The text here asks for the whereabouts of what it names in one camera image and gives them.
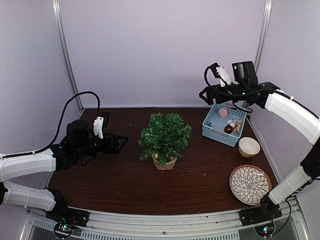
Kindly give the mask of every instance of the patterned plate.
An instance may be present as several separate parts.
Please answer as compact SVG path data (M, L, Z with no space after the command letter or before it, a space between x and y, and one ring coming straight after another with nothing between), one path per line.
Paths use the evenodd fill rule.
M272 189L268 175L253 165L238 166L229 179L231 191L241 202L256 206L260 199Z

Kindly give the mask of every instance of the wood surface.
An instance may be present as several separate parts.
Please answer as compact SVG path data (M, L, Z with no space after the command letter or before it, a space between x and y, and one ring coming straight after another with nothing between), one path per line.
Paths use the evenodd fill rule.
M277 184L268 160L261 150L254 158L202 136L202 122L209 108L112 108L106 132L128 136L129 142L118 155L98 154L85 167L76 165L55 172L49 184L59 190L72 207L141 215L176 215L227 211L246 208L231 192L229 177L240 165L255 165L265 171L272 185ZM86 109L81 119L90 124L96 109ZM178 113L192 133L189 146L182 150L173 170L160 171L152 159L140 161L138 145L143 128L152 113ZM256 138L248 122L242 137Z

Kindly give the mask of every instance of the green foliage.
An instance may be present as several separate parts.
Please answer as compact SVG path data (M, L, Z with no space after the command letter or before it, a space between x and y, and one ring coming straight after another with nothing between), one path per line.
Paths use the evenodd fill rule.
M149 126L141 132L139 145L144 148L140 160L158 154L157 161L164 165L172 158L181 158L180 149L188 146L191 126L185 125L179 114L152 114Z

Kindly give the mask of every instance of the bowl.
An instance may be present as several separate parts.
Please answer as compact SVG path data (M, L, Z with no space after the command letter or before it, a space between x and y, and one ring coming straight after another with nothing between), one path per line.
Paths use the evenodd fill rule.
M260 145L251 137L243 137L239 141L238 149L242 157L250 159L260 152Z

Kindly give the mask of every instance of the plant pot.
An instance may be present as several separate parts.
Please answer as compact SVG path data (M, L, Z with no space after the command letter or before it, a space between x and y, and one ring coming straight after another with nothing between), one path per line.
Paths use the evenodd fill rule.
M153 163L158 170L172 170L176 165L177 157L173 158L171 161L166 162L163 166L159 164L159 162L152 155Z

